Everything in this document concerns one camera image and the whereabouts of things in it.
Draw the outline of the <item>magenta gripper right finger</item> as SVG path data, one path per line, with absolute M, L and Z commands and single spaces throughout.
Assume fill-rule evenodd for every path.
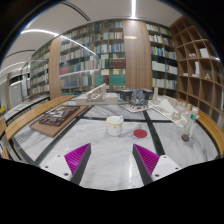
M 152 173 L 159 161 L 159 156 L 137 144 L 133 145 L 132 153 L 139 169 L 143 184 L 148 185 L 152 183 Z

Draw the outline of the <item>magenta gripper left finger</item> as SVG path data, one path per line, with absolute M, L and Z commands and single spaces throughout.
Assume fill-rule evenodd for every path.
M 85 144 L 64 156 L 72 173 L 71 182 L 79 185 L 83 177 L 87 162 L 91 155 L 91 144 Z

